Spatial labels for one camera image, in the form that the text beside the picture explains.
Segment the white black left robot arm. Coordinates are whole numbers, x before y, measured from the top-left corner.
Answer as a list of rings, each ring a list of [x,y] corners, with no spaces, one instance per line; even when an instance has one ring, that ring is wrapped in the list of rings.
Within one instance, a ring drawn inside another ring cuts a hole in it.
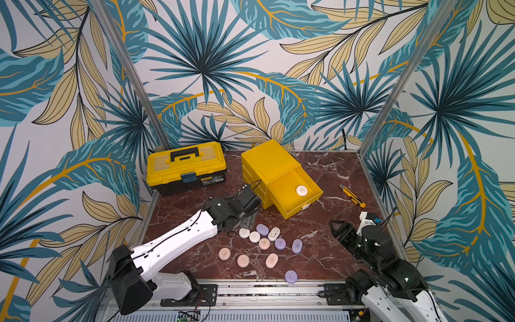
[[[110,256],[107,277],[120,315],[129,315],[155,299],[184,299],[194,289],[185,272],[170,282],[158,273],[193,246],[232,230],[243,218],[253,216],[260,198],[212,198],[190,219],[156,239],[129,249],[116,248]]]

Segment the white round earphone case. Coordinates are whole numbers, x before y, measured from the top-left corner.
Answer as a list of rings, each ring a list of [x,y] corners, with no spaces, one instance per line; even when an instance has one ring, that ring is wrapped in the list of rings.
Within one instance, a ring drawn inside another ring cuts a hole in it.
[[[300,197],[306,197],[308,195],[308,188],[304,185],[299,185],[295,189],[296,194]]]
[[[247,239],[249,237],[250,233],[251,233],[251,231],[246,228],[240,228],[240,230],[238,231],[239,237],[243,238],[243,239]]]
[[[261,237],[260,233],[256,232],[256,231],[251,232],[248,237],[249,241],[251,241],[251,243],[253,243],[253,244],[257,244],[261,240],[261,238],[262,237]]]

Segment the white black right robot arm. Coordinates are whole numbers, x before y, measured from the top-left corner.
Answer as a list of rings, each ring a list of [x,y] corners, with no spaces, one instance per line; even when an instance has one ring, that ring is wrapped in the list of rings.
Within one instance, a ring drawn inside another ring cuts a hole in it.
[[[399,257],[385,227],[363,219],[359,228],[347,221],[330,223],[333,237],[369,271],[359,270],[345,280],[343,294],[363,304],[380,321],[446,321],[422,274]]]

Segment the yellow top drawer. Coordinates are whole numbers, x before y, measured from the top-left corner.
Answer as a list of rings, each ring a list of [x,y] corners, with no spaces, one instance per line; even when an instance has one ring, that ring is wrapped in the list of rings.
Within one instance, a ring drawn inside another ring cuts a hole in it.
[[[308,188],[308,195],[300,197],[295,189],[299,185]],[[304,211],[323,194],[323,190],[304,171],[301,166],[281,174],[267,184],[267,192],[284,219],[289,219]]]

